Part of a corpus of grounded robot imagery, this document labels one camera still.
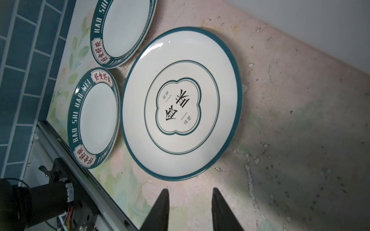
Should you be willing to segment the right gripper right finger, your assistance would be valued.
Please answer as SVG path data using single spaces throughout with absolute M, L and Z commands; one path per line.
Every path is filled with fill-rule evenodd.
M 217 188 L 213 188 L 212 221 L 214 231 L 244 231 Z

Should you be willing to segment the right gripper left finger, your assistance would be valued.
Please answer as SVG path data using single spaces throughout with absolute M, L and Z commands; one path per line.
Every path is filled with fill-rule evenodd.
M 139 231 L 168 231 L 170 197 L 163 189 Z

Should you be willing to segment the white plate black pattern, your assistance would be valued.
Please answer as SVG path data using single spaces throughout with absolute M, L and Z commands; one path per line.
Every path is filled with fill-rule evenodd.
M 241 117 L 237 61 L 214 33 L 180 27 L 155 38 L 123 89 L 122 132 L 137 165 L 165 181 L 209 169 L 230 145 Z

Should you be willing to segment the green rimmed white plate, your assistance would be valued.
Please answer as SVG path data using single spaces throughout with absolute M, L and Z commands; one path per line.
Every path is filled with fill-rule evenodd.
M 129 60 L 146 37 L 156 6 L 156 0 L 98 1 L 90 32 L 95 61 L 112 69 Z
M 77 84 L 69 106 L 67 138 L 71 155 L 82 168 L 101 165 L 119 131 L 120 96 L 109 71 L 89 70 Z

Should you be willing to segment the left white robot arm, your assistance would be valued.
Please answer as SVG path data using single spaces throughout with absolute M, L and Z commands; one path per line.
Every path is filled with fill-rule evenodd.
M 66 212 L 74 200 L 71 183 L 53 182 L 33 188 L 1 179 L 1 230 L 23 231 Z

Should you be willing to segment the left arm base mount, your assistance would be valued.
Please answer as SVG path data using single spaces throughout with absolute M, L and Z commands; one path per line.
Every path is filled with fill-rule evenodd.
M 39 166 L 39 170 L 49 178 L 50 184 L 64 184 L 62 189 L 52 194 L 53 197 L 66 197 L 62 201 L 62 227 L 67 231 L 94 231 L 100 211 L 64 160 L 57 158 L 51 170 L 45 166 Z

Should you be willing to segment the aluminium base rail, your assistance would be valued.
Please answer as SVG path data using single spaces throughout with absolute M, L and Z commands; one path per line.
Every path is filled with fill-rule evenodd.
M 36 124 L 24 169 L 21 179 L 31 187 L 51 179 L 74 184 L 74 201 L 69 206 L 73 210 L 71 230 L 137 230 L 92 174 L 75 163 L 67 144 L 47 121 Z

